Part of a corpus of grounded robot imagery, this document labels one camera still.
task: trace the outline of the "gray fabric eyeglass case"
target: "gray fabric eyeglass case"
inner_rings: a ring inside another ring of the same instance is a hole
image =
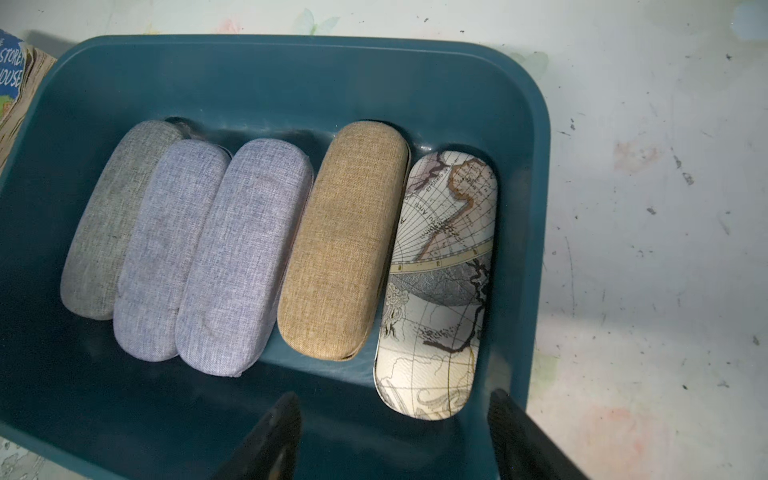
[[[173,358],[184,287],[230,156],[182,140],[163,155],[141,202],[114,304],[114,337],[148,362]]]
[[[306,155],[284,141],[254,140],[233,157],[177,319],[176,347],[190,366],[239,376],[261,355],[312,181]]]
[[[118,277],[136,217],[157,162],[184,134],[145,121],[125,134],[101,172],[80,218],[61,273],[61,301],[73,313],[112,318]]]

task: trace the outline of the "white table surface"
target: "white table surface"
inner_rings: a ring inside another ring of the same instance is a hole
[[[552,126],[528,413],[597,480],[766,478],[768,41],[731,25],[760,37],[762,7],[4,0],[0,28],[53,55],[96,35],[314,30],[518,59]]]

